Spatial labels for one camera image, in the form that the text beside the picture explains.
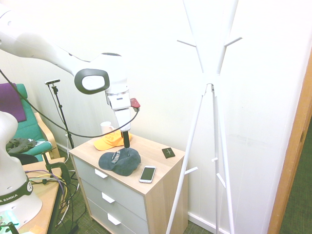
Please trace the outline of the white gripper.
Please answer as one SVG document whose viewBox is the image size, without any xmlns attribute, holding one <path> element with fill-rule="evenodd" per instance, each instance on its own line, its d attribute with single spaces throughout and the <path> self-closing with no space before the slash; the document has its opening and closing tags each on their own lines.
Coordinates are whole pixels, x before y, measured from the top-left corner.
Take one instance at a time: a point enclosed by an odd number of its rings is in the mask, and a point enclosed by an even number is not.
<svg viewBox="0 0 312 234">
<path fill-rule="evenodd" d="M 129 130 L 131 129 L 131 113 L 130 109 L 121 109 L 121 110 L 115 110 L 114 111 L 118 127 L 122 131 L 122 136 L 123 136 L 123 142 L 124 142 L 124 147 L 129 148 L 130 147 L 130 138 L 129 138 Z"/>
</svg>

